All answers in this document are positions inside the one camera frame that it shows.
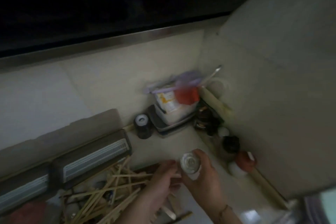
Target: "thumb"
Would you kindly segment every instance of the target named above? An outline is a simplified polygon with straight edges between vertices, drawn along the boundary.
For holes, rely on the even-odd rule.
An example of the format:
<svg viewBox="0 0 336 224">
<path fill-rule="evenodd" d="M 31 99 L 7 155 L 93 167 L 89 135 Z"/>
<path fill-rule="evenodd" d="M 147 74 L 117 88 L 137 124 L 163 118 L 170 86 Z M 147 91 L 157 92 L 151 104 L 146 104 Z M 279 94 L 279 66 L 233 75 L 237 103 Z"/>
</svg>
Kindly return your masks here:
<svg viewBox="0 0 336 224">
<path fill-rule="evenodd" d="M 181 170 L 181 178 L 183 184 L 188 188 L 188 190 L 189 191 L 193 190 L 194 181 L 191 180 L 190 177 L 183 170 Z"/>
</svg>

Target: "wall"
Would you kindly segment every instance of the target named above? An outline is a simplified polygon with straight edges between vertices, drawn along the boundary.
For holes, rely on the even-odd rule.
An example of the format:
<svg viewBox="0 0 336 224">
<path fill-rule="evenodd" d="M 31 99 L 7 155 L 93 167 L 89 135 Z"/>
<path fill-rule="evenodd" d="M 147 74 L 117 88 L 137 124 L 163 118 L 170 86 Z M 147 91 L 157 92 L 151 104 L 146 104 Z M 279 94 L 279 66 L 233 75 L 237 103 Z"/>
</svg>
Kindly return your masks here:
<svg viewBox="0 0 336 224">
<path fill-rule="evenodd" d="M 336 0 L 248 0 L 205 32 L 203 72 L 223 65 L 229 126 L 286 198 L 335 184 Z"/>
<path fill-rule="evenodd" d="M 112 108 L 132 123 L 151 103 L 144 85 L 195 69 L 202 39 L 199 30 L 0 74 L 0 150 Z"/>
</svg>

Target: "person's left hand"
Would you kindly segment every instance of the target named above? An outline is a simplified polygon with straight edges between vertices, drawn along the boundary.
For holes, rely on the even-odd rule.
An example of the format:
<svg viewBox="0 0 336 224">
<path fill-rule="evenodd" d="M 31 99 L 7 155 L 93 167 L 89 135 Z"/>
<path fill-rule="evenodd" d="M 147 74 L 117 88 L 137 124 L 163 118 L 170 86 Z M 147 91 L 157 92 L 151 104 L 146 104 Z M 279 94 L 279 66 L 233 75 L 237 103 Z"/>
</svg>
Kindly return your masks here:
<svg viewBox="0 0 336 224">
<path fill-rule="evenodd" d="M 162 162 L 143 190 L 141 197 L 149 205 L 150 214 L 153 215 L 161 208 L 171 191 L 181 187 L 181 179 L 172 178 L 176 171 L 177 164 L 175 160 Z"/>
</svg>

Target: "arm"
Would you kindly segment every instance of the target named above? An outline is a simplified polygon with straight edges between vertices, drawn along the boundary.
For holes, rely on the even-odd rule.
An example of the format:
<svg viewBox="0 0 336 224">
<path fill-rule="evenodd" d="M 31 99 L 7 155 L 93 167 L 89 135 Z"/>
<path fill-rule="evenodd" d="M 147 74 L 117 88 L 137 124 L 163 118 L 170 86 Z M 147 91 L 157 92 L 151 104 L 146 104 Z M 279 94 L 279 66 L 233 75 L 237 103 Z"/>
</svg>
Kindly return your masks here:
<svg viewBox="0 0 336 224">
<path fill-rule="evenodd" d="M 211 165 L 207 154 L 202 150 L 193 151 L 201 160 L 201 171 L 196 180 L 191 180 L 182 171 L 182 182 L 188 188 L 195 201 L 203 208 L 215 224 L 241 224 L 239 218 L 226 204 L 221 190 L 218 173 Z"/>
<path fill-rule="evenodd" d="M 171 184 L 171 177 L 176 171 L 177 165 L 174 160 L 163 162 L 146 188 L 123 211 L 115 224 L 149 224 L 150 218 L 164 204 L 170 191 L 180 187 L 180 181 L 176 178 L 174 184 Z"/>
</svg>

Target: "red plastic object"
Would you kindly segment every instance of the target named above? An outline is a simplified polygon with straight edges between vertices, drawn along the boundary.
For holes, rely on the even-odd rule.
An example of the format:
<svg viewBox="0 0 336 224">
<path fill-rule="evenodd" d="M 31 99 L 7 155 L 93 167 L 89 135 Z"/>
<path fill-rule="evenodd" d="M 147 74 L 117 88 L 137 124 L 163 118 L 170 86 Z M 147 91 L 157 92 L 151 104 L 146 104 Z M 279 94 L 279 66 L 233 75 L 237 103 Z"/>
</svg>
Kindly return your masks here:
<svg viewBox="0 0 336 224">
<path fill-rule="evenodd" d="M 200 100 L 197 87 L 174 90 L 175 98 L 180 104 L 192 105 Z"/>
</svg>

